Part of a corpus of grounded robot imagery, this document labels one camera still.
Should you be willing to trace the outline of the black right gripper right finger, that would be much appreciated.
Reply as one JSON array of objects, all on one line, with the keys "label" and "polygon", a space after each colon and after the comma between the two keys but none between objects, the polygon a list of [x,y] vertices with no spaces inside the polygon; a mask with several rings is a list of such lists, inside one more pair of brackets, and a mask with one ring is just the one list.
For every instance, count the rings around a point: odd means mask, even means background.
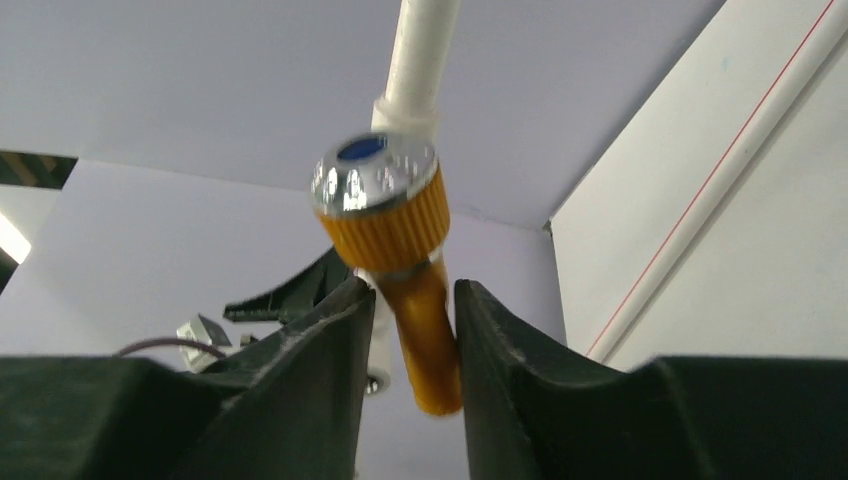
[{"label": "black right gripper right finger", "polygon": [[847,365],[655,358],[630,372],[559,344],[481,283],[454,306],[474,479],[843,479]]}]

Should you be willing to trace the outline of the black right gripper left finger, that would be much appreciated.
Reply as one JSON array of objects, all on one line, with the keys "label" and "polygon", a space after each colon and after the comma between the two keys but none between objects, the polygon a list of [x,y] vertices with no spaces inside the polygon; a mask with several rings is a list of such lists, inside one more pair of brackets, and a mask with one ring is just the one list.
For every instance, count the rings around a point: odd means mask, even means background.
[{"label": "black right gripper left finger", "polygon": [[350,479],[375,307],[351,278],[215,365],[5,357],[5,479]]}]

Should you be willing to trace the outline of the orange plastic faucet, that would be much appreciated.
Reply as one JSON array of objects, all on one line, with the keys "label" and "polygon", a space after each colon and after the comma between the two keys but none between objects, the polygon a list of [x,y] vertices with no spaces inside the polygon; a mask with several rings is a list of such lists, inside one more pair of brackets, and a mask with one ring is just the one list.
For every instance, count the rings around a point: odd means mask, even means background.
[{"label": "orange plastic faucet", "polygon": [[443,260],[451,214],[432,143],[391,131],[355,135],[317,163],[311,196],[337,254],[373,279],[393,312],[419,409],[457,413],[460,360]]}]

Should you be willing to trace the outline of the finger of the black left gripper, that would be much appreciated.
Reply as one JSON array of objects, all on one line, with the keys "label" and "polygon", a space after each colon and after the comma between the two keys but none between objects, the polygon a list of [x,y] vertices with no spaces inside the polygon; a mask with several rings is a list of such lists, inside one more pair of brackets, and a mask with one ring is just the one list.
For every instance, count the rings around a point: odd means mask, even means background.
[{"label": "finger of the black left gripper", "polygon": [[282,284],[224,307],[222,316],[234,323],[287,324],[306,315],[347,278],[352,270],[330,248],[312,264]]}]

